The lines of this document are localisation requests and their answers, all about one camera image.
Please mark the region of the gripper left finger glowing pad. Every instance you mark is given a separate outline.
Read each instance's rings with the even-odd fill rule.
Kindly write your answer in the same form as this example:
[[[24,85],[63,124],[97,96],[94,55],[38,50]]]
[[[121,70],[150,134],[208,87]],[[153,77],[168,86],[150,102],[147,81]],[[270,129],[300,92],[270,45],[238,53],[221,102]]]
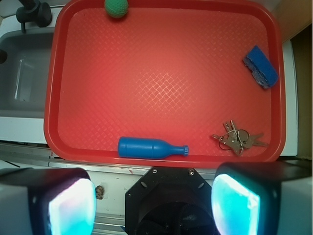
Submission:
[[[90,235],[95,186],[82,168],[0,171],[2,235]]]

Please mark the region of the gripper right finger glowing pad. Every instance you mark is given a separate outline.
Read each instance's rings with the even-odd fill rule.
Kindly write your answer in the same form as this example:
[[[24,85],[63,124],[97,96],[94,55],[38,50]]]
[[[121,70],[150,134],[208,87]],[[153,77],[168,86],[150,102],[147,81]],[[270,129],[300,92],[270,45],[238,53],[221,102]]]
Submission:
[[[222,235],[311,235],[312,163],[224,163],[211,205]]]

